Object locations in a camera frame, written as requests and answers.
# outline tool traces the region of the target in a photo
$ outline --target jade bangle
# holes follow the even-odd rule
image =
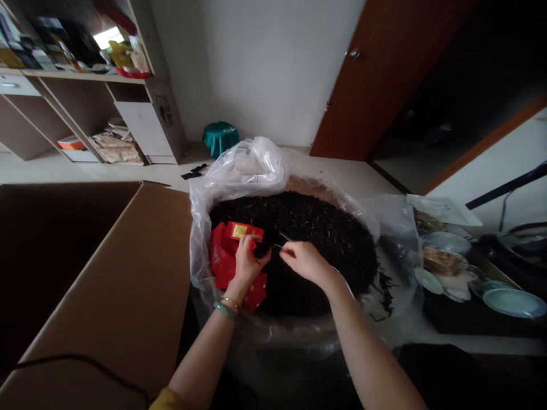
[[[222,303],[214,302],[213,306],[217,308],[218,310],[220,310],[223,314],[228,316],[233,321],[236,321],[238,319],[238,314],[234,312],[233,310],[231,310],[229,307],[224,306]]]

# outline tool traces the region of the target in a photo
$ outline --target woman's left hand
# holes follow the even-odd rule
[[[260,239],[260,236],[243,235],[239,240],[238,251],[235,254],[235,276],[224,294],[225,297],[234,299],[238,304],[241,304],[253,281],[272,258],[272,249],[260,259],[255,257],[251,250],[251,242],[257,239]]]

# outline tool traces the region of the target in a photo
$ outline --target yellow sleeve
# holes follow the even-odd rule
[[[150,406],[150,410],[183,410],[182,403],[177,400],[175,394],[168,388],[164,388],[154,403]]]

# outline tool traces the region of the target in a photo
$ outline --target open cardboard box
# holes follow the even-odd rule
[[[0,186],[0,408],[143,408],[74,360],[157,395],[175,370],[190,286],[188,194],[152,182]]]

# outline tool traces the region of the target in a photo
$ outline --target red packet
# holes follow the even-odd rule
[[[217,277],[216,286],[219,289],[228,288],[230,281],[235,276],[235,252],[239,246],[238,242],[226,236],[226,232],[226,225],[223,223],[218,224],[211,231],[211,240],[209,242],[209,263],[211,264],[211,270]],[[251,313],[266,298],[266,278],[265,273],[260,273],[245,294],[242,304]]]
[[[264,238],[264,230],[256,228],[252,225],[229,221],[224,235],[237,241],[240,240],[243,235],[258,235],[260,236],[260,240],[257,239],[256,241],[262,242],[262,238]]]

